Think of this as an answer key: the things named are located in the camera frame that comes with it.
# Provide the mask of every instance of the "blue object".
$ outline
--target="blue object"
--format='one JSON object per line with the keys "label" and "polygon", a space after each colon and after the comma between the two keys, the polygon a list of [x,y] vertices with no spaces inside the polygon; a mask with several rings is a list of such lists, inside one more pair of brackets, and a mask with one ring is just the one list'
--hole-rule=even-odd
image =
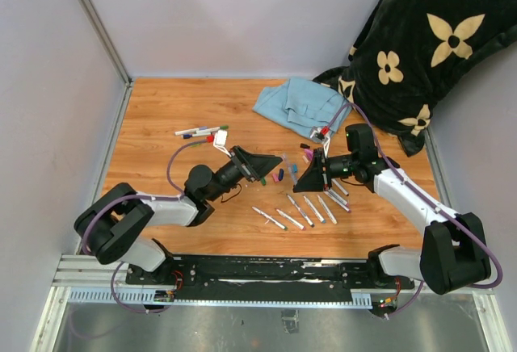
{"label": "blue object", "polygon": [[[324,127],[347,100],[337,91],[301,78],[291,78],[282,86],[266,87],[253,111],[309,138],[314,126]],[[337,132],[350,113],[347,108],[330,127]]]}

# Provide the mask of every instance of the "wooden tabletop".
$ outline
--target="wooden tabletop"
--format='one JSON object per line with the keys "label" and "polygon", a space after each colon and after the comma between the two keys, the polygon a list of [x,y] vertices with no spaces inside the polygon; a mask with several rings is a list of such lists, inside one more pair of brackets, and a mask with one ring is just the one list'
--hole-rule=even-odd
{"label": "wooden tabletop", "polygon": [[[252,111],[261,90],[278,86],[280,80],[221,80],[221,79],[138,79],[129,101],[120,131],[104,191],[119,182],[128,182],[136,190],[160,195],[177,192],[166,180],[166,165],[170,155],[186,141],[174,132],[200,126],[229,125],[226,147],[240,145],[250,153],[281,155],[286,153],[292,163],[306,168],[300,143],[309,140],[274,124]],[[362,123],[354,111],[330,144],[330,155],[348,153],[344,126]],[[408,158],[396,138],[376,130],[383,150],[397,161],[406,173],[425,191],[437,196],[435,182],[423,150]],[[215,172],[228,157],[212,145],[183,150],[174,161],[171,176],[183,186],[190,169],[205,164]],[[274,170],[285,168],[282,163]],[[302,195],[292,193],[292,180],[286,173],[282,182],[274,183],[270,175],[267,185],[242,180],[242,192],[228,203],[219,200],[212,205],[215,212],[202,225],[193,228],[160,226],[147,228],[144,235],[158,239],[175,254],[232,254],[283,257],[365,258],[368,251],[382,245],[398,243],[420,248],[422,237],[416,228],[381,197],[364,186],[348,186],[352,212],[346,213],[322,194],[338,224],[327,219],[321,224],[305,204]],[[316,224],[301,231],[278,216],[279,208],[307,225],[290,204],[286,194],[305,209]],[[307,194],[325,215],[315,194]],[[255,206],[285,223],[282,231],[254,212]]]}

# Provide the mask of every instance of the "black blanket with flower pattern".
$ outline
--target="black blanket with flower pattern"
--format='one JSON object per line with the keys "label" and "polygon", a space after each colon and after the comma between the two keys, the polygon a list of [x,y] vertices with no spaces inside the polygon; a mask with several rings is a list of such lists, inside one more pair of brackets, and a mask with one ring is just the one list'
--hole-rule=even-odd
{"label": "black blanket with flower pattern", "polygon": [[440,99],[472,67],[517,40],[517,0],[380,0],[348,67],[314,79],[419,152]]}

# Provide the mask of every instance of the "gray wall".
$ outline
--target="gray wall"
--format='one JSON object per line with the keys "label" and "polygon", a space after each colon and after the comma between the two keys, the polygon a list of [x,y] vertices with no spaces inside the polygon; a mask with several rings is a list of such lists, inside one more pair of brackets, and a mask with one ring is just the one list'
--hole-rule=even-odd
{"label": "gray wall", "polygon": [[93,0],[133,76],[313,76],[378,0]]}
{"label": "gray wall", "polygon": [[0,349],[24,351],[123,86],[77,0],[0,0],[0,17]]}
{"label": "gray wall", "polygon": [[475,212],[505,271],[497,289],[517,346],[517,45],[479,65],[435,110],[431,132],[460,212]]}

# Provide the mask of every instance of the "gray floor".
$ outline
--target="gray floor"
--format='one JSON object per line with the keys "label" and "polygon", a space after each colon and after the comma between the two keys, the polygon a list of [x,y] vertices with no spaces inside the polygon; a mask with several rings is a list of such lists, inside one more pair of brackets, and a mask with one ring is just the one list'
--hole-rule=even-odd
{"label": "gray floor", "polygon": [[61,327],[55,351],[333,352],[488,351],[469,295],[422,295],[391,321],[365,310],[300,309],[299,332],[286,333],[279,308],[173,307],[138,315],[114,304],[83,304],[73,312],[82,340]]}

